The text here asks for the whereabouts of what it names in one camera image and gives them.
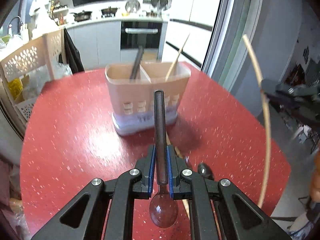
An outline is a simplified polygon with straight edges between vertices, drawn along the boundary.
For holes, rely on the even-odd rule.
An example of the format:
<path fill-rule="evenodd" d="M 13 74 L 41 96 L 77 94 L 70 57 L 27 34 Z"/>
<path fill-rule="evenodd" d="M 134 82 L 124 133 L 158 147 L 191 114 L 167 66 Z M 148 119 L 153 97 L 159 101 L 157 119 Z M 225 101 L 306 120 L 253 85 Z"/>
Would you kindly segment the person right hand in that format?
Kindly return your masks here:
<path fill-rule="evenodd" d="M 315 171 L 311 178 L 310 197 L 314 202 L 320 202 L 320 152 L 315 156 Z"/>

